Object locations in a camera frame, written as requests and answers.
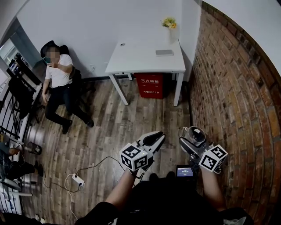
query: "white desk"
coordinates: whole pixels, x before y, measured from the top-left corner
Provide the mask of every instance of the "white desk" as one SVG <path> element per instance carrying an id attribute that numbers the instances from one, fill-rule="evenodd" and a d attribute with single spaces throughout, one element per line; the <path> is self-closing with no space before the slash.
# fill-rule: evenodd
<path id="1" fill-rule="evenodd" d="M 174 55 L 156 56 L 156 50 L 166 49 L 173 50 Z M 105 71 L 125 105 L 129 103 L 119 81 L 116 79 L 116 75 L 128 74 L 129 79 L 132 80 L 132 73 L 178 73 L 174 106 L 178 105 L 184 72 L 184 59 L 178 40 L 170 45 L 152 41 L 119 42 Z"/>

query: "man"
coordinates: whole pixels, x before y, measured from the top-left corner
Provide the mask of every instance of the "man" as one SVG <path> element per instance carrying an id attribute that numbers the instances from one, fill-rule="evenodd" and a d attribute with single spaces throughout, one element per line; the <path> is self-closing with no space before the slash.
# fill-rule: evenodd
<path id="1" fill-rule="evenodd" d="M 56 114 L 58 106 L 65 104 L 69 113 L 73 113 L 87 124 L 88 127 L 93 127 L 93 120 L 81 110 L 77 105 L 77 98 L 72 91 L 72 80 L 69 79 L 69 74 L 72 72 L 72 60 L 67 54 L 60 54 L 57 47 L 50 47 L 47 50 L 46 56 L 50 58 L 51 63 L 47 64 L 46 78 L 43 85 L 42 97 L 47 105 L 46 118 L 62 125 L 62 133 L 66 134 L 72 124 L 72 120 L 67 120 Z M 52 94 L 50 99 L 47 99 L 46 91 L 52 79 Z"/>
<path id="2" fill-rule="evenodd" d="M 5 145 L 4 142 L 0 142 L 0 173 L 1 178 L 7 178 L 14 180 L 22 177 L 25 174 L 37 173 L 39 176 L 44 175 L 43 166 L 38 162 L 35 165 L 31 165 L 27 162 L 16 162 L 9 159 L 10 156 L 17 155 L 20 152 L 19 149 L 11 149 Z"/>
<path id="3" fill-rule="evenodd" d="M 252 218 L 241 208 L 226 209 L 216 174 L 201 169 L 204 197 L 188 181 L 169 172 L 166 178 L 152 174 L 134 188 L 136 173 L 128 169 L 105 202 L 101 202 L 76 225 L 158 224 L 236 224 L 253 225 Z"/>

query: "red fire extinguisher box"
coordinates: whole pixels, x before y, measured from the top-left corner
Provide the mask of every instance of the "red fire extinguisher box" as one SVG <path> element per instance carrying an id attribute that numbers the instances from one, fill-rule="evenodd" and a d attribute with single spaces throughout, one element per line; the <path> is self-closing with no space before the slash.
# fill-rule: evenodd
<path id="1" fill-rule="evenodd" d="M 134 73 L 143 98 L 163 98 L 162 73 Z"/>

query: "power strip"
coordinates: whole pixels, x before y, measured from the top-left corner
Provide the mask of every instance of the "power strip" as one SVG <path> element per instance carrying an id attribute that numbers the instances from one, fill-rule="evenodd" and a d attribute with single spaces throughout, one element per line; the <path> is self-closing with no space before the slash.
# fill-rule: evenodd
<path id="1" fill-rule="evenodd" d="M 79 176 L 76 174 L 72 175 L 72 179 L 75 180 L 80 186 L 83 186 L 85 184 L 84 180 L 82 180 Z"/>

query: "wooden floor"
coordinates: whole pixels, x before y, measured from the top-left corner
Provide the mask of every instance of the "wooden floor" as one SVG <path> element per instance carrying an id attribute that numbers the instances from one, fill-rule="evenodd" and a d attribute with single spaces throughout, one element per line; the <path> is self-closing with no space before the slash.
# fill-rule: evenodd
<path id="1" fill-rule="evenodd" d="M 166 140 L 161 150 L 154 156 L 154 164 L 144 176 L 148 179 L 151 172 L 160 177 L 168 171 L 175 171 L 177 164 L 185 164 L 187 155 L 180 149 L 178 129 L 189 126 L 187 94 L 182 91 L 180 104 L 173 107 L 174 87 L 165 99 L 141 98 L 136 80 L 120 80 L 130 105 L 125 106 L 110 80 L 94 84 L 96 91 L 85 97 L 90 105 L 93 128 L 72 115 L 73 125 L 66 135 L 61 126 L 45 118 L 44 111 L 39 112 L 40 123 L 32 122 L 27 141 L 39 144 L 43 148 L 40 156 L 25 153 L 25 160 L 43 163 L 46 172 L 44 179 L 36 175 L 25 176 L 25 181 L 37 181 L 37 185 L 26 183 L 24 191 L 32 197 L 23 197 L 24 213 L 30 218 L 35 214 L 45 218 L 48 223 L 73 224 L 75 217 L 71 213 L 70 195 L 67 191 L 52 184 L 64 186 L 68 174 L 76 173 L 80 168 L 99 163 L 103 158 L 112 156 L 119 160 L 119 150 L 128 142 L 133 142 L 142 134 L 151 131 L 163 131 Z M 60 115 L 67 116 L 64 105 L 58 108 Z M 106 159 L 100 166 L 82 171 L 79 176 L 85 181 L 84 187 L 73 193 L 72 210 L 78 218 L 85 216 L 97 203 L 103 201 L 117 184 L 123 173 L 119 164 Z M 67 179 L 66 186 L 76 191 L 78 185 Z"/>

